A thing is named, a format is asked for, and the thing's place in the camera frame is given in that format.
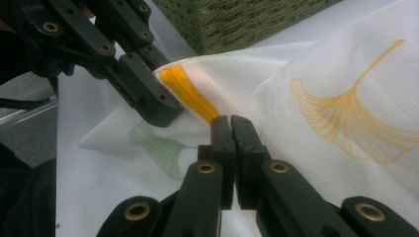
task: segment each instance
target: gray surface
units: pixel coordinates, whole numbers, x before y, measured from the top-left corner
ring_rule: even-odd
[[[24,74],[0,86],[0,98],[41,100],[54,97],[45,78]],[[16,110],[0,109],[0,118]],[[57,108],[0,131],[0,142],[31,167],[56,156]]]

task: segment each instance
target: yellow ginkgo leaf print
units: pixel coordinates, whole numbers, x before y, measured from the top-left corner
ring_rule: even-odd
[[[352,158],[392,163],[419,145],[419,130],[400,129],[385,123],[363,105],[358,95],[358,88],[367,75],[403,43],[404,39],[395,41],[349,91],[338,96],[314,96],[300,79],[291,82],[293,96],[314,131]]]

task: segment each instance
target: yellow fabric tassel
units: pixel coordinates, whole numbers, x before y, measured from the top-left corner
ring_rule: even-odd
[[[168,86],[182,102],[206,122],[220,116],[219,111],[195,88],[180,64],[171,65],[158,73],[161,81]]]

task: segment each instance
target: green leaf print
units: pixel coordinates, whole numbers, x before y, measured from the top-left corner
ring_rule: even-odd
[[[157,166],[172,179],[182,180],[184,175],[179,169],[179,155],[189,147],[179,141],[157,136],[152,126],[142,121],[129,132],[132,144],[145,148]]]

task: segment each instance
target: black cable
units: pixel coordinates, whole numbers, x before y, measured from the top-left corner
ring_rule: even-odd
[[[14,109],[14,110],[33,110],[45,103],[49,102],[49,99],[40,101],[19,101],[12,99],[0,98],[0,108]]]

